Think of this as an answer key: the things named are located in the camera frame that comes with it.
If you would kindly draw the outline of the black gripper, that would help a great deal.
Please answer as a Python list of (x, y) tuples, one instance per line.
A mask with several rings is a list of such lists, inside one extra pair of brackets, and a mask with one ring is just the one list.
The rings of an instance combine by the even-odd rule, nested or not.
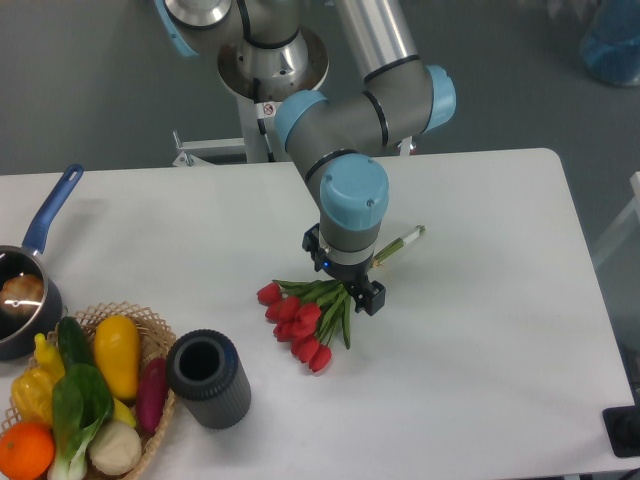
[(370, 281), (368, 272), (372, 264), (372, 256), (362, 262), (347, 265), (325, 259), (325, 251), (320, 245), (319, 224), (316, 223), (303, 235), (302, 248), (310, 254), (315, 270), (322, 270), (333, 279), (347, 284), (349, 296), (354, 300), (357, 313), (364, 311), (375, 315), (386, 301), (386, 289), (378, 281)]

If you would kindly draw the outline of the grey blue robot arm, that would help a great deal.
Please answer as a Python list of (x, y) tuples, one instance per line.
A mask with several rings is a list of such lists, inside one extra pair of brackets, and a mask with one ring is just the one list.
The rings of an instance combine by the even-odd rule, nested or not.
[(319, 221), (302, 246), (318, 271), (344, 282), (357, 310), (378, 312), (385, 288), (368, 277), (389, 202), (389, 180), (374, 155), (453, 116), (447, 72), (422, 63), (400, 4), (340, 1), (337, 12), (364, 89), (334, 103), (320, 91), (328, 71), (320, 39), (300, 21), (296, 1), (159, 1), (177, 51), (209, 54), (226, 87), (265, 108), (279, 145), (314, 199)]

